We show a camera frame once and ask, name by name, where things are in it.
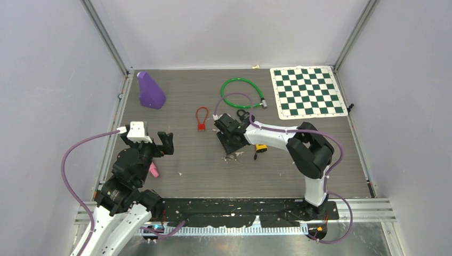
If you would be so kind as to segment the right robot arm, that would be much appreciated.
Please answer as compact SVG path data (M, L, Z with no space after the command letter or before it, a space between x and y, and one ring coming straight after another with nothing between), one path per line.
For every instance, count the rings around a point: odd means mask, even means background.
M229 114L214 115L217 137L226 154L230 155L244 146L266 145L289 153L296 168L304 175L305 193L301 204L308 219L317 219L325 213L328 194L326 173L332 163L333 146L308 122L296 127L269 125L254 120L244 110L237 112L238 119Z

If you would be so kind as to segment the yellow Opel padlock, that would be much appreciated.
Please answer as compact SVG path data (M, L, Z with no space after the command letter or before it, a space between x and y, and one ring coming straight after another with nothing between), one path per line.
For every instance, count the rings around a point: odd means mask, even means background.
M257 160L258 154L266 152L268 150L268 146L264 144L255 144L255 154L253 159Z

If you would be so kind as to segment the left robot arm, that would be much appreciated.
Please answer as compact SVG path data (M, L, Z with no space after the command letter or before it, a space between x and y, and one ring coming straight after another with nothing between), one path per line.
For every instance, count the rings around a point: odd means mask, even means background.
M158 132L157 145L146 131L122 126L117 134L128 145L117 155L113 175L96 193L93 211L84 204L90 223L72 255L118 255L147 221L163 216L163 199L153 190L140 191L154 158L174 153L173 133Z

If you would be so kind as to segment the black Kaijing padlock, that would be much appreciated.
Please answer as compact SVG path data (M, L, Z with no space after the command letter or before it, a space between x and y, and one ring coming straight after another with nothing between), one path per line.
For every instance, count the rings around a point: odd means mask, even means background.
M242 123L249 122L250 112L248 112L244 109L238 109L236 111L236 114Z

